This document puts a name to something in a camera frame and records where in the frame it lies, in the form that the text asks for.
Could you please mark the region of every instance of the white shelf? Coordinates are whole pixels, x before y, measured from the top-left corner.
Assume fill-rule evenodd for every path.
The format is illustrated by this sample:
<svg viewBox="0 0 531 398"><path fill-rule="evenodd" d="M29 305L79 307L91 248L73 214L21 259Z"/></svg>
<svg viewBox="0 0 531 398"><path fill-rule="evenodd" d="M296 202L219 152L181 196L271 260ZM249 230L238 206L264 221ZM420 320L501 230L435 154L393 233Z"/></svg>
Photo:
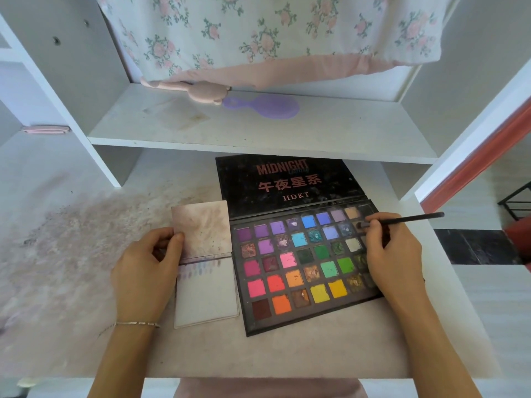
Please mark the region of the white shelf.
<svg viewBox="0 0 531 398"><path fill-rule="evenodd" d="M229 95L254 99L258 93ZM173 99L175 110L166 108L161 113L161 104ZM296 117L271 120L249 108L228 110L192 102L184 92L131 84L88 139L94 145L315 158L428 164L437 159L399 103L314 96L295 99L301 106ZM197 113L208 119L182 128Z"/></svg>
<svg viewBox="0 0 531 398"><path fill-rule="evenodd" d="M21 62L20 55L13 49L0 47L0 62Z"/></svg>

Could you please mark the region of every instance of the black metal rack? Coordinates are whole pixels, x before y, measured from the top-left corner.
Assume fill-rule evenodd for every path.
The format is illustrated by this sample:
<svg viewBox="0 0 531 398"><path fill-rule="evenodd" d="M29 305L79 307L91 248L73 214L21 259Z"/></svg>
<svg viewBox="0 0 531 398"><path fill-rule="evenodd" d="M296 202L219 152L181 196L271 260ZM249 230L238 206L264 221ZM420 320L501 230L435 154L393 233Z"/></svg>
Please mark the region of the black metal rack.
<svg viewBox="0 0 531 398"><path fill-rule="evenodd" d="M520 219L525 218L528 215L527 212L531 211L531 208L526 208L526 207L519 208L522 205L516 205L515 207L509 206L509 204L531 204L531 200L530 201L522 201L522 200L511 201L512 198L515 198L518 194L520 194L521 192L525 191L526 189L531 191L531 181L529 181L527 184L525 184L522 187L520 187L514 193L509 194L503 200L498 202L498 205L501 205L502 207L504 207L507 210L507 212L509 213L509 215L511 215L515 221L519 221ZM515 213L515 211L523 212L523 215L519 216L519 215L517 215Z"/></svg>

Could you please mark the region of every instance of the pink eyeshadow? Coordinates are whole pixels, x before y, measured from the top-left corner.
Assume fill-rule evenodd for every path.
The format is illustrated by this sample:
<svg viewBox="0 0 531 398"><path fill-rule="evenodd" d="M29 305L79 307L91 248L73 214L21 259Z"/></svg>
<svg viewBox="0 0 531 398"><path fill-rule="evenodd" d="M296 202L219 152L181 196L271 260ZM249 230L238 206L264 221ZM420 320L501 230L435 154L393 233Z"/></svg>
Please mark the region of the pink eyeshadow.
<svg viewBox="0 0 531 398"><path fill-rule="evenodd" d="M262 296L262 294L266 294L266 289L261 279L257 279L256 281L247 282L247 287L249 288L249 297L251 298Z"/></svg>
<svg viewBox="0 0 531 398"><path fill-rule="evenodd" d="M282 261L282 267L284 268L295 267L297 265L293 253L280 254L280 261Z"/></svg>
<svg viewBox="0 0 531 398"><path fill-rule="evenodd" d="M245 276L260 275L260 266L256 260L246 261L243 267L245 270Z"/></svg>

